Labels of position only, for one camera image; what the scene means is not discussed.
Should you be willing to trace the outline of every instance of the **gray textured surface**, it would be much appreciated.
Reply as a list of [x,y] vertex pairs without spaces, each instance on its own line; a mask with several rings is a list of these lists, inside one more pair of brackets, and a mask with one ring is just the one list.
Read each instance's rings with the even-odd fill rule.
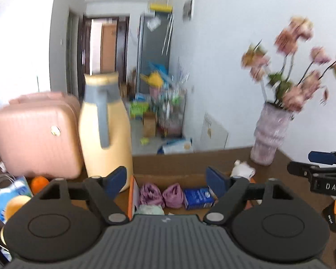
[[195,215],[137,215],[124,226],[110,227],[85,254],[54,264],[18,259],[6,269],[327,269],[318,260],[277,265],[239,250],[223,228],[202,224]]

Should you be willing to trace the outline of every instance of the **flower stem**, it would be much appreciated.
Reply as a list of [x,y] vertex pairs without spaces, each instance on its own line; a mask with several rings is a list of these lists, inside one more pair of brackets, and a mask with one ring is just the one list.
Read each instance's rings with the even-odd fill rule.
[[260,84],[261,84],[261,91],[263,93],[263,97],[264,97],[264,100],[266,102],[266,101],[268,101],[268,96],[266,95],[266,90],[265,90],[265,86],[264,86],[263,80],[260,81]]
[[334,64],[336,64],[336,60],[331,64],[331,65],[329,65],[328,66],[328,68],[323,72],[323,74],[320,76],[320,78],[319,78],[319,80],[323,77],[323,75],[334,65]]
[[282,68],[281,68],[281,71],[280,71],[281,74],[284,73],[285,66],[286,66],[286,61],[287,61],[287,56],[284,57],[284,63],[283,63],[283,65],[282,65]]
[[298,82],[297,86],[301,84],[301,82],[302,82],[302,81],[303,81],[303,79],[305,78],[305,76],[306,76],[306,74],[307,74],[308,70],[311,68],[311,66],[313,65],[313,63],[314,63],[314,61],[312,61],[312,62],[311,62],[311,64],[310,64],[310,65],[307,67],[307,69],[306,69],[306,71],[305,71],[304,75],[302,76],[302,78],[301,78],[300,82]]
[[256,47],[254,48],[253,52],[256,51],[256,49],[258,48],[258,46],[261,44],[263,40],[259,41],[259,43],[256,45]]
[[295,57],[295,54],[293,54],[291,57],[290,69],[289,69],[289,74],[287,75],[287,78],[286,78],[286,82],[289,80],[291,72],[292,72],[292,67],[294,66],[294,57]]

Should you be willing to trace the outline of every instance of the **blue box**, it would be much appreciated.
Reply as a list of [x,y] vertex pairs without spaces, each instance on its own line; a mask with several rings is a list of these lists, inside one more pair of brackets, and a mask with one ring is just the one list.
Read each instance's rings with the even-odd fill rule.
[[201,209],[209,208],[214,205],[215,199],[209,191],[208,187],[197,189],[184,189],[185,209]]

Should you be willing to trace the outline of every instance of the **tiled floor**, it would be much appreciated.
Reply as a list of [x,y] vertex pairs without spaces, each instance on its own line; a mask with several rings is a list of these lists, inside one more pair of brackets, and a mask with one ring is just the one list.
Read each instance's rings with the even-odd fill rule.
[[143,124],[140,120],[131,120],[131,137],[132,137],[132,155],[143,156],[149,154],[157,154],[158,149],[166,140],[161,139],[157,134],[155,138],[150,138],[147,145],[141,145],[141,138],[143,137]]

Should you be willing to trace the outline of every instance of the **yellow jug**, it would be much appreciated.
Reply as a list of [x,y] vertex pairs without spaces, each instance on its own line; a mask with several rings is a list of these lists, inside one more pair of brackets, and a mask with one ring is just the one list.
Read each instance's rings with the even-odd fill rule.
[[85,75],[79,133],[89,177],[105,177],[119,166],[133,175],[131,127],[118,89],[118,73]]

